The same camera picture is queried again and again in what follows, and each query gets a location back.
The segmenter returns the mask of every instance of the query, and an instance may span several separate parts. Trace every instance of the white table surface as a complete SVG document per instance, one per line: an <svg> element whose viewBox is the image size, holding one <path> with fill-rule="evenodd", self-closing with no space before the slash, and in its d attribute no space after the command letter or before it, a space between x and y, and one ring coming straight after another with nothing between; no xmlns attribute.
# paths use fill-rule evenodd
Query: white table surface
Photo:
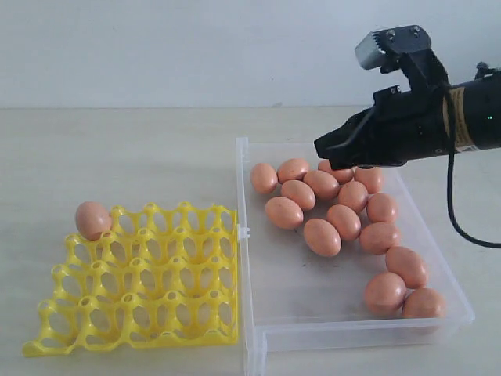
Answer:
<svg viewBox="0 0 501 376"><path fill-rule="evenodd" d="M64 260L74 209L85 200L131 210L184 200L236 209L237 136L313 141L358 110L0 110L0 374L175 374L162 355L154 362L146 352L113 363L106 356L20 355L38 333L36 305L51 291L51 265ZM497 150L458 156L455 199L468 231L501 241L498 160ZM474 308L474 323L440 345L273 353L267 375L499 374L501 251L468 244L450 226L446 162L415 161L401 172Z"/></svg>

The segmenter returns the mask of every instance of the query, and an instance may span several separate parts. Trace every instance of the clear plastic container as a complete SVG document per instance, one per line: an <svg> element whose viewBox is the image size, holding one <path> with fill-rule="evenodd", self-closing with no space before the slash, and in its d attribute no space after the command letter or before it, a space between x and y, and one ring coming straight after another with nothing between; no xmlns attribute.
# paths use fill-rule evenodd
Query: clear plastic container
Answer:
<svg viewBox="0 0 501 376"><path fill-rule="evenodd" d="M402 245L417 251L427 262L428 285L445 296L448 312L443 319L376 320L362 296L369 279L384 271L384 256L364 254L358 244L352 244L343 246L335 258L320 258L308 250L302 228L286 231L268 222L264 206L269 197L254 192L250 171L259 162L278 168L292 157L303 157L315 168L319 162L312 143L236 140L241 317L248 376L265 375L268 352L440 342L474 319L398 169L387 168L384 192L398 202ZM323 216L327 209L320 205L307 212L305 220Z"/></svg>

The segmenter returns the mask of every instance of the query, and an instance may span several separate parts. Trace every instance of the egg tray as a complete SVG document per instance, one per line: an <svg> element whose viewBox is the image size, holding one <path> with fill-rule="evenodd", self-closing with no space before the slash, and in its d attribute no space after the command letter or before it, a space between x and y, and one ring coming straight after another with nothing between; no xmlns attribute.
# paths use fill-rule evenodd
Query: egg tray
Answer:
<svg viewBox="0 0 501 376"><path fill-rule="evenodd" d="M23 354L236 343L236 211L150 203L110 215L98 240L66 238L67 260L52 269L52 298L38 305L40 331Z"/></svg>

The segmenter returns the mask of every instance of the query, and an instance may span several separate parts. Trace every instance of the black wire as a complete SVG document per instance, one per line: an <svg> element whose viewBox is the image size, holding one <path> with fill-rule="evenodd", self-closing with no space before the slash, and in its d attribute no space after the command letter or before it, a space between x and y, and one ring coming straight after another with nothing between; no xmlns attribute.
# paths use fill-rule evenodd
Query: black wire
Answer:
<svg viewBox="0 0 501 376"><path fill-rule="evenodd" d="M447 167L447 209L449 211L449 219L457 231L464 239L470 241L473 244L480 245L486 248L501 248L501 243L491 243L490 241L484 241L472 237L470 234L465 232L456 220L456 215L454 214L454 206L452 204L452 180L454 175L454 157L456 155L456 111L454 108L454 103L452 101L451 93L449 92L450 87L445 85L442 87L445 101L447 103L447 113L449 114L449 165Z"/></svg>

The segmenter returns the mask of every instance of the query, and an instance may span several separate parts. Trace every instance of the brown egg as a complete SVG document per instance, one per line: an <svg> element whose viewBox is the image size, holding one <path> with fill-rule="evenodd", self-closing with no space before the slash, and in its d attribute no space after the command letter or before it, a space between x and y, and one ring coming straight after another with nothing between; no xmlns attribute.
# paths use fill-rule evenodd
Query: brown egg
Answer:
<svg viewBox="0 0 501 376"><path fill-rule="evenodd" d="M369 311L377 316L392 316L405 300L404 280L395 273L376 275L366 286L364 301Z"/></svg>
<svg viewBox="0 0 501 376"><path fill-rule="evenodd" d="M85 239L94 241L101 237L101 233L111 230L112 219L99 202L86 201L78 206L75 223Z"/></svg>
<svg viewBox="0 0 501 376"><path fill-rule="evenodd" d="M445 317L444 297L432 288L418 288L405 300L402 315L406 319Z"/></svg>
<svg viewBox="0 0 501 376"><path fill-rule="evenodd" d="M320 200L332 200L339 193L339 183L328 172L312 170L306 173L303 181L313 189Z"/></svg>
<svg viewBox="0 0 501 376"><path fill-rule="evenodd" d="M346 184L347 182L351 182L353 180L354 172L351 168L333 170L332 168L330 168L330 163L327 159L319 162L319 170L330 173L340 184Z"/></svg>
<svg viewBox="0 0 501 376"><path fill-rule="evenodd" d="M302 180L309 169L308 162L303 158L292 158L285 161L279 167L279 182L284 184L287 180Z"/></svg>
<svg viewBox="0 0 501 376"><path fill-rule="evenodd" d="M342 240L352 241L359 237L360 218L348 206L334 205L327 212L327 221L334 226Z"/></svg>
<svg viewBox="0 0 501 376"><path fill-rule="evenodd" d="M275 169L268 163L258 163L250 172L250 182L258 193L266 194L275 190L279 183Z"/></svg>
<svg viewBox="0 0 501 376"><path fill-rule="evenodd" d="M367 205L368 198L366 186L360 182L349 182L341 187L337 202L348 206L355 213L360 213Z"/></svg>
<svg viewBox="0 0 501 376"><path fill-rule="evenodd" d="M274 197L268 200L265 213L269 220L281 229L293 230L303 223L303 211L290 198Z"/></svg>
<svg viewBox="0 0 501 376"><path fill-rule="evenodd" d="M420 288L428 283L428 266L415 251L407 247L391 247L386 252L386 269L398 274L408 288Z"/></svg>
<svg viewBox="0 0 501 376"><path fill-rule="evenodd" d="M397 220L397 201L385 193L376 193L367 202L367 216L371 222L389 222Z"/></svg>
<svg viewBox="0 0 501 376"><path fill-rule="evenodd" d="M308 184L300 180L287 180L282 185L280 194L283 197L290 198L305 212L315 207L315 193Z"/></svg>
<svg viewBox="0 0 501 376"><path fill-rule="evenodd" d="M334 227L324 219L313 218L305 224L306 244L317 255L333 257L341 250L341 238Z"/></svg>
<svg viewBox="0 0 501 376"><path fill-rule="evenodd" d="M379 167L357 168L355 170L355 180L366 186L369 194L378 193L383 189L383 170Z"/></svg>
<svg viewBox="0 0 501 376"><path fill-rule="evenodd" d="M373 255L384 255L388 249L400 244L400 231L393 223L372 223L360 233L362 249Z"/></svg>

